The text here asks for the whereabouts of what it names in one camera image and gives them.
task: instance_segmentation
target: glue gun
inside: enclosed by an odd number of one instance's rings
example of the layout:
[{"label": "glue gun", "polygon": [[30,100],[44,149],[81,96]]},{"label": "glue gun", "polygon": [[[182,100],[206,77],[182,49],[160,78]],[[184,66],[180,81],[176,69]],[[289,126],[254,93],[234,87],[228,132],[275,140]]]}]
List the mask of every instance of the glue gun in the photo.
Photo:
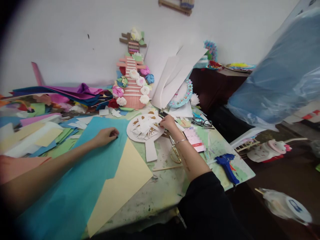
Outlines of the glue gun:
[{"label": "glue gun", "polygon": [[223,167],[230,182],[232,182],[233,184],[240,183],[240,181],[233,174],[231,167],[230,167],[230,163],[229,163],[231,160],[234,159],[233,154],[226,153],[226,154],[223,154],[219,157],[215,157],[215,159],[217,160],[217,163]]}]

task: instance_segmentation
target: bracelet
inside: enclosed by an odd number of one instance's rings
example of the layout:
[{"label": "bracelet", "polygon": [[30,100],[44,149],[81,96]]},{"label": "bracelet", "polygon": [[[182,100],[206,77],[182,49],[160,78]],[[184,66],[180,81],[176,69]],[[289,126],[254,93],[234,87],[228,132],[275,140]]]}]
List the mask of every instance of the bracelet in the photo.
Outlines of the bracelet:
[{"label": "bracelet", "polygon": [[178,144],[179,142],[182,142],[182,141],[188,141],[188,139],[179,140],[178,142],[176,142],[176,144]]}]

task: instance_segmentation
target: paint-stained table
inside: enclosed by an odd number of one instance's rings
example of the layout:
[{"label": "paint-stained table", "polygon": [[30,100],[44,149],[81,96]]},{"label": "paint-stained table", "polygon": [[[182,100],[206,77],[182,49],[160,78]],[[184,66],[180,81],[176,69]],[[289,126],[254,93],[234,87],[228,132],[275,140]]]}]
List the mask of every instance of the paint-stained table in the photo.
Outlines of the paint-stained table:
[{"label": "paint-stained table", "polygon": [[[121,118],[132,119],[137,114],[148,113],[152,108],[153,106],[149,105],[140,111],[129,112],[126,116]],[[206,162],[208,162],[207,159],[212,161],[216,156],[232,153],[235,155],[235,158],[232,160],[231,165],[234,168],[234,173],[240,183],[255,176],[255,173],[217,130],[197,128],[196,131],[202,142],[208,146],[206,152],[200,154]],[[144,161],[146,161],[144,143],[134,141],[132,141],[132,143]],[[155,141],[155,147],[158,160],[156,162],[147,163],[151,171],[153,168],[178,165],[173,162],[170,157],[172,145],[168,138],[158,138]],[[209,167],[219,178],[221,185],[225,190],[233,187],[232,183],[228,180],[225,171],[219,164],[212,163],[209,164]],[[166,209],[175,207],[185,195],[188,186],[189,182],[186,179],[183,168],[153,172],[153,177],[96,234],[134,223],[141,219],[146,219],[163,212]]]}]

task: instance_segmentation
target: yellow paper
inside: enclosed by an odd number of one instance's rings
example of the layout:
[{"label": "yellow paper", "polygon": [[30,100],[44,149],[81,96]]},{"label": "yellow paper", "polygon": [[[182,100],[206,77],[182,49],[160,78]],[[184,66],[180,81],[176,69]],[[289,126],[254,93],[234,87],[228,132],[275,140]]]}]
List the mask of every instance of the yellow paper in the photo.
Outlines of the yellow paper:
[{"label": "yellow paper", "polygon": [[55,140],[63,131],[58,128],[50,129],[43,137],[35,142],[35,145],[48,147],[53,140]]},{"label": "yellow paper", "polygon": [[6,138],[0,143],[0,153],[3,154],[8,149],[10,149],[11,146],[16,144],[21,139],[29,136],[30,134],[34,133],[35,131],[39,130],[44,126],[44,123],[35,122],[28,126],[25,126],[21,128],[20,131],[10,135],[10,137]]},{"label": "yellow paper", "polygon": [[152,176],[128,138],[116,176],[105,181],[87,223],[89,236],[92,237]]}]

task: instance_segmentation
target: black sleeve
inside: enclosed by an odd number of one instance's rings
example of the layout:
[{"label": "black sleeve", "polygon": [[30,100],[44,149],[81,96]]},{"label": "black sleeve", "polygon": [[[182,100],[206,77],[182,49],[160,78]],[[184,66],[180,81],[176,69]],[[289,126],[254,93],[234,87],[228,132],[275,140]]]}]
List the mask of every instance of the black sleeve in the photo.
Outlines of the black sleeve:
[{"label": "black sleeve", "polygon": [[238,222],[213,172],[205,173],[190,183],[178,209],[189,236],[199,239],[252,239]]}]

